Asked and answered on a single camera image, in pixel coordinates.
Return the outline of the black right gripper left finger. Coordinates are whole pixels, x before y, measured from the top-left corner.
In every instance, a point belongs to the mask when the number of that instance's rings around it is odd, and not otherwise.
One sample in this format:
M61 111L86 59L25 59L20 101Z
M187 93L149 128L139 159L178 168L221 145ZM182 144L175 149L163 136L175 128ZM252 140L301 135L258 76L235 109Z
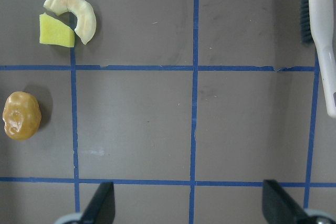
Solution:
M113 223L115 215L114 184L105 182L99 185L79 223Z

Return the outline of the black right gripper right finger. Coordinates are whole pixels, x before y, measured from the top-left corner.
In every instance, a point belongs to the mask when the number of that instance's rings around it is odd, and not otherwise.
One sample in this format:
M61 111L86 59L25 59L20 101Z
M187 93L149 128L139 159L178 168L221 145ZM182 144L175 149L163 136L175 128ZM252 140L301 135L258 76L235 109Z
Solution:
M276 180L265 179L262 186L262 214L267 223L308 222L308 214Z

